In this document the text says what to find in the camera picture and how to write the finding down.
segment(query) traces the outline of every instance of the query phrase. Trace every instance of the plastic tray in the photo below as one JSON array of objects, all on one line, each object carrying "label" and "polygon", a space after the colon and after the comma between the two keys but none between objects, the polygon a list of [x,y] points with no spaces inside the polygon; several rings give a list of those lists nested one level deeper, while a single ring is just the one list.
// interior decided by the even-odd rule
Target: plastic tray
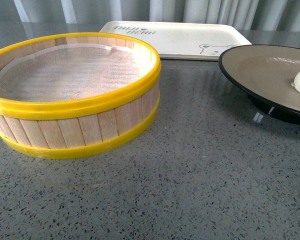
[{"label": "plastic tray", "polygon": [[227,49],[251,45],[232,26],[221,24],[110,21],[101,32],[143,40],[156,48],[162,59],[218,61]]}]

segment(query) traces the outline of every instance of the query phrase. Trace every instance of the steamer basket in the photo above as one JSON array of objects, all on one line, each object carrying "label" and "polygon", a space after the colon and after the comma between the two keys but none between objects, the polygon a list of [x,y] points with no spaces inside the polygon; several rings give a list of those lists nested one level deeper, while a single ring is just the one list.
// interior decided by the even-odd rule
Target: steamer basket
[{"label": "steamer basket", "polygon": [[0,71],[12,60],[69,44],[119,46],[145,53],[153,68],[137,81],[108,93],[64,101],[31,102],[0,97],[0,137],[33,157],[76,159],[117,148],[154,120],[160,100],[161,61],[149,44],[111,33],[66,33],[0,49]]}]

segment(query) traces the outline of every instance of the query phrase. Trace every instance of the curtain fold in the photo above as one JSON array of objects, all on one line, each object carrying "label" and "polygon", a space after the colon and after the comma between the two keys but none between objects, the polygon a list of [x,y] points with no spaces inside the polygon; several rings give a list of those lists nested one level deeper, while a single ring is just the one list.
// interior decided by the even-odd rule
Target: curtain fold
[{"label": "curtain fold", "polygon": [[0,21],[185,22],[300,32],[300,0],[0,0]]}]

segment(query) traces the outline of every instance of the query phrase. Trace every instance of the speckled surface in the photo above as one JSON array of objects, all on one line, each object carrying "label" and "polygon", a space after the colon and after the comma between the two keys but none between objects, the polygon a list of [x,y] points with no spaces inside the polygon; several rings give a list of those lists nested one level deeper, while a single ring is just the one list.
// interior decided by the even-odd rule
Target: speckled surface
[{"label": "speckled surface", "polygon": [[[0,48],[27,39],[21,27],[0,23]],[[300,240],[300,126],[253,121],[216,62],[163,60],[160,90],[152,125],[104,154],[39,159],[0,139],[0,240]]]}]

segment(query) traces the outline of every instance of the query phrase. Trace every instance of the bear illustration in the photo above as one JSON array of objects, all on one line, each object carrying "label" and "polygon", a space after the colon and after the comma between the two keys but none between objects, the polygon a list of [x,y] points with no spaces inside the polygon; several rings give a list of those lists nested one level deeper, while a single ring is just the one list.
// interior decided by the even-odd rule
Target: bear illustration
[{"label": "bear illustration", "polygon": [[200,54],[219,56],[225,50],[236,47],[236,46],[235,45],[212,46],[209,44],[201,44],[199,47],[202,48],[202,51],[200,52]]}]

